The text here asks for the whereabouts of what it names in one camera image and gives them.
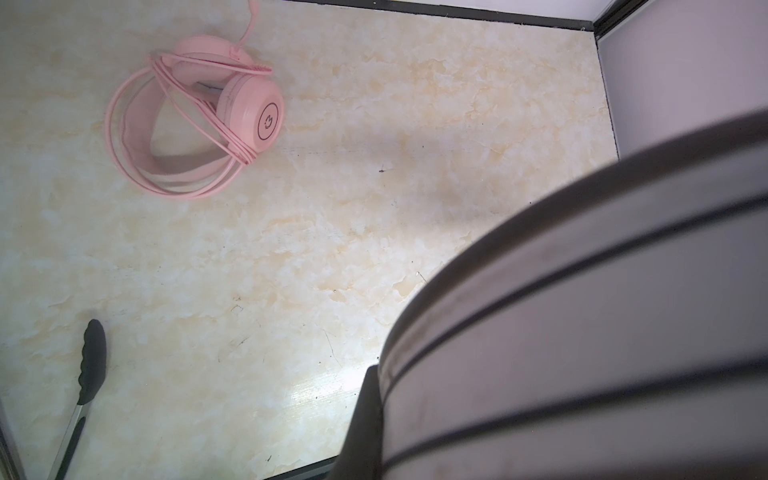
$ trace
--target ear cup logo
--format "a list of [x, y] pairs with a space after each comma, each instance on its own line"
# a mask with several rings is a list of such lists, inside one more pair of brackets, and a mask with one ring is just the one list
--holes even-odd
[[257, 133], [261, 140], [266, 140], [272, 136], [272, 133], [275, 131], [273, 127], [277, 123], [279, 115], [277, 105], [274, 103], [268, 104], [261, 112], [261, 118], [257, 125]]

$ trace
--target black stripe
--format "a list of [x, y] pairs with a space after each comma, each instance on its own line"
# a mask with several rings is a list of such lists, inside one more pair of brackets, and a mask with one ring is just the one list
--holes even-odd
[[594, 21], [594, 38], [599, 39], [613, 30], [626, 17], [642, 7], [648, 0], [624, 0], [614, 3], [600, 18]]
[[386, 403], [387, 399], [389, 398], [389, 395], [392, 393], [397, 383], [411, 369], [413, 369], [413, 367], [416, 366], [416, 364], [418, 364], [422, 359], [424, 359], [424, 357], [434, 352], [443, 343], [449, 341], [451, 338], [458, 335], [463, 330], [469, 328], [470, 326], [475, 325], [476, 323], [479, 323], [487, 319], [490, 315], [493, 315], [499, 310], [503, 310], [509, 307], [513, 303], [525, 298], [526, 296], [532, 295], [533, 293], [536, 293], [547, 286], [550, 286], [556, 282], [559, 282], [570, 276], [573, 276], [576, 273], [580, 273], [582, 270], [593, 268], [597, 266], [599, 263], [603, 263], [607, 260], [612, 260], [616, 257], [619, 257], [620, 255], [625, 255], [626, 253], [629, 253], [632, 250], [636, 250], [640, 247], [645, 247], [649, 244], [656, 243], [665, 238], [679, 235], [681, 233], [685, 233], [687, 231], [690, 231], [696, 228], [701, 228], [709, 223], [713, 223], [718, 220], [725, 220], [728, 217], [732, 217], [738, 214], [746, 214], [752, 210], [757, 210], [761, 207], [765, 207], [766, 205], [768, 205], [768, 193], [764, 193], [759, 197], [754, 197], [749, 200], [739, 202], [738, 204], [722, 207], [720, 209], [707, 212], [705, 214], [696, 215], [695, 217], [691, 217], [686, 220], [672, 223], [665, 227], [661, 227], [651, 232], [644, 233], [643, 235], [640, 235], [639, 237], [635, 237], [631, 240], [626, 240], [622, 243], [614, 245], [613, 247], [607, 248], [606, 250], [590, 255], [589, 257], [585, 257], [584, 259], [573, 262], [570, 265], [567, 265], [559, 270], [556, 270], [553, 273], [543, 276], [538, 280], [535, 280], [515, 290], [514, 292], [509, 293], [507, 296], [502, 297], [500, 300], [496, 300], [494, 303], [486, 306], [482, 310], [479, 310], [478, 312], [473, 313], [471, 316], [463, 319], [461, 322], [457, 323], [450, 329], [446, 330], [443, 334], [436, 337], [433, 341], [428, 343], [424, 348], [419, 350], [405, 364], [405, 366], [403, 366], [402, 369], [400, 369], [400, 371], [397, 372], [397, 374], [392, 378], [392, 381], [389, 384], [389, 388], [387, 389], [384, 395], [384, 400], [382, 404]]
[[618, 389], [611, 389], [589, 396], [511, 413], [471, 427], [445, 433], [395, 454], [384, 462], [382, 469], [386, 472], [388, 469], [414, 456], [502, 429], [517, 428], [535, 422], [556, 419], [565, 415], [581, 414], [590, 410], [647, 399], [651, 396], [699, 389], [719, 382], [733, 382], [752, 377], [765, 377], [766, 375], [768, 375], [768, 356], [760, 356], [726, 366], [700, 369], [696, 372], [688, 372], [679, 376], [637, 382]]
[[291, 0], [292, 2], [316, 3], [318, 5], [336, 5], [339, 7], [367, 8], [385, 12], [412, 13], [433, 17], [466, 18], [485, 22], [516, 23], [536, 27], [566, 28], [568, 30], [592, 31], [592, 22], [572, 20], [570, 18], [540, 17], [520, 13], [492, 12], [477, 8], [449, 7], [447, 5], [427, 5], [412, 2], [393, 2], [392, 0]]
[[429, 307], [509, 250], [629, 190], [718, 155], [766, 141], [767, 124], [768, 110], [762, 110], [684, 135], [599, 170], [513, 216], [472, 244], [424, 285], [392, 326], [379, 364], [386, 368], [393, 346]]
[[325, 478], [328, 472], [333, 468], [336, 457], [326, 458], [319, 462], [310, 463], [301, 468], [295, 468], [289, 472], [281, 473], [265, 480], [315, 480], [316, 478]]

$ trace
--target marble pattern floor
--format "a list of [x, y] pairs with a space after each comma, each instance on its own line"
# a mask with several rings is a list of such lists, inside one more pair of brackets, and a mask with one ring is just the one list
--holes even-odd
[[[280, 138], [218, 196], [132, 187], [101, 136], [153, 48], [244, 0], [43, 0], [0, 19], [0, 400], [44, 478], [90, 318], [108, 372], [70, 478], [265, 478], [335, 455], [390, 326], [473, 240], [615, 161], [593, 35], [263, 0]], [[206, 143], [166, 108], [157, 151]]]

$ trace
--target cat ear headphones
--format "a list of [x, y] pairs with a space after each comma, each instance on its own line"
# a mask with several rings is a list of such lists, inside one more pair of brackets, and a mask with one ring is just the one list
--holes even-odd
[[[185, 38], [170, 53], [150, 54], [149, 66], [132, 74], [114, 93], [107, 106], [104, 135], [112, 160], [132, 183], [162, 197], [206, 197], [225, 188], [275, 141], [285, 105], [277, 85], [269, 79], [272, 68], [257, 64], [243, 50], [258, 17], [257, 0], [249, 0], [249, 8], [250, 23], [237, 43], [211, 35]], [[147, 77], [121, 119], [121, 161], [112, 139], [115, 105], [130, 85]], [[170, 96], [172, 91], [194, 105], [220, 140], [182, 111]], [[165, 99], [221, 151], [155, 157], [150, 141]]]

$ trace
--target black baseboard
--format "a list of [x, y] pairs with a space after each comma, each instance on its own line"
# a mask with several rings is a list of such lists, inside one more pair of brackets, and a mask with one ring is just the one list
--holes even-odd
[[467, 18], [485, 22], [515, 23], [537, 27], [566, 28], [568, 30], [592, 31], [592, 22], [571, 20], [569, 18], [539, 17], [519, 13], [491, 12], [477, 8], [448, 7], [445, 5], [427, 5], [423, 3], [396, 2], [393, 0], [288, 0], [291, 2], [316, 3], [318, 5], [336, 5], [340, 7], [367, 8], [384, 12], [411, 13], [435, 17]]
[[328, 475], [328, 472], [333, 468], [333, 462], [335, 460], [336, 457], [326, 458], [325, 460], [311, 463], [305, 467], [281, 473], [274, 477], [269, 477], [266, 480], [320, 480]]
[[626, 17], [638, 8], [642, 7], [648, 0], [623, 0], [615, 2], [611, 7], [597, 20], [594, 21], [594, 39], [598, 40], [610, 32], [613, 27], [619, 25]]

